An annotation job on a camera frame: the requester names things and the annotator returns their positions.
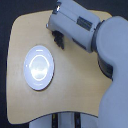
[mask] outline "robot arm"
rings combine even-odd
[[[60,0],[47,28],[95,51],[102,72],[113,80],[100,103],[98,128],[128,128],[128,22],[112,17],[101,23],[74,1]]]
[[[59,31],[88,52],[92,52],[92,38],[99,23],[99,17],[74,1],[60,0],[50,16],[47,28]]]

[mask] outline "wooden table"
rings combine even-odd
[[[111,17],[93,12],[101,20]],[[50,14],[46,11],[21,16],[13,24],[7,64],[7,114],[12,124],[62,111],[98,115],[100,100],[111,84],[100,71],[95,53],[87,53],[66,38],[65,50],[57,47],[46,29]],[[40,92],[31,89],[23,75],[25,56],[36,45],[47,47],[55,62],[53,80]]]

